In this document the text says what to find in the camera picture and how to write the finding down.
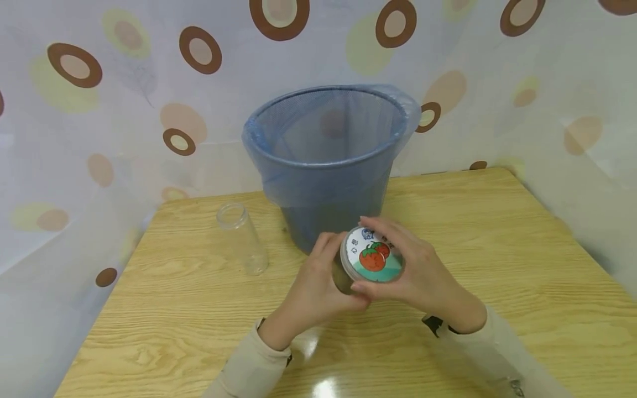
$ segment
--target container lid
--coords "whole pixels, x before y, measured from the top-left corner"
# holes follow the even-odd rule
[[[352,229],[341,247],[343,268],[353,280],[389,282],[403,268],[400,251],[387,238],[365,227]]]

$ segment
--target brown ring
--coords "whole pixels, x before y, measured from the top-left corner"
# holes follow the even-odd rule
[[[509,0],[504,11],[502,11],[502,16],[500,17],[500,30],[502,33],[512,38],[526,33],[535,24],[535,21],[537,21],[540,17],[540,13],[542,13],[545,3],[545,0],[537,0],[538,5],[535,7],[535,12],[531,19],[523,25],[517,26],[511,23],[511,13],[515,6],[521,1],[522,0]]]
[[[442,112],[442,109],[440,108],[439,103],[426,103],[420,107],[420,114],[422,115],[422,113],[425,111],[434,111],[434,118],[427,125],[419,124],[418,127],[416,127],[416,132],[427,132],[431,130],[436,125],[436,123],[438,123],[438,119],[440,119],[440,113]]]
[[[263,0],[250,0],[250,14],[254,26],[268,39],[285,41],[295,38],[301,33],[310,18],[310,0],[296,0],[294,20],[285,27],[276,27],[268,22],[263,14]]]
[[[626,0],[598,0],[599,5],[611,14],[625,17],[637,13],[637,1]]]
[[[193,39],[202,39],[208,45],[212,53],[212,59],[207,64],[200,64],[190,53],[190,42]],[[212,75],[219,70],[221,66],[221,48],[214,37],[198,26],[188,26],[179,35],[179,51],[182,53],[183,59],[192,66],[194,70],[204,75]]]
[[[63,55],[72,55],[84,61],[89,67],[89,75],[83,79],[79,79],[65,71],[61,63]],[[102,67],[99,65],[99,62],[95,57],[80,47],[66,43],[54,43],[47,48],[47,56],[53,69],[55,69],[60,76],[67,79],[69,83],[77,87],[91,89],[102,81]]]
[[[385,33],[385,23],[387,22],[387,18],[389,15],[398,11],[404,16],[404,29],[396,37],[389,37]],[[378,19],[376,19],[376,40],[378,40],[378,44],[382,45],[385,48],[395,48],[400,47],[409,40],[409,38],[416,31],[416,9],[413,7],[413,4],[409,0],[390,0],[382,10],[380,10],[380,14],[378,14]]]
[[[177,148],[175,145],[173,145],[173,143],[170,142],[170,139],[174,136],[179,136],[183,138],[184,140],[186,140],[186,143],[188,143],[188,148],[182,150]],[[192,155],[193,153],[195,153],[195,150],[197,149],[197,146],[195,145],[195,141],[193,141],[188,134],[178,129],[168,129],[164,131],[164,143],[171,151],[181,156]]]

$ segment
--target beige sleeve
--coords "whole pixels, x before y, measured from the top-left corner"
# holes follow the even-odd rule
[[[572,395],[524,348],[509,324],[487,307],[487,323],[473,334],[456,334],[446,323],[438,329],[447,354],[474,367],[468,371],[499,397],[568,398]]]
[[[261,322],[255,322],[202,398],[263,398],[272,391],[292,352],[268,347],[257,333]]]

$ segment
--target tomato sticker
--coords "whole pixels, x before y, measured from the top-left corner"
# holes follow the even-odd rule
[[[371,281],[387,282],[400,274],[403,258],[385,236],[368,228],[356,228],[345,243],[347,260],[354,271]]]

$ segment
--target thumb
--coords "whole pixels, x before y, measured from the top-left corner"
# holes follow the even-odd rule
[[[393,286],[390,283],[376,283],[370,281],[356,281],[352,284],[352,290],[365,295],[372,300],[394,299]]]

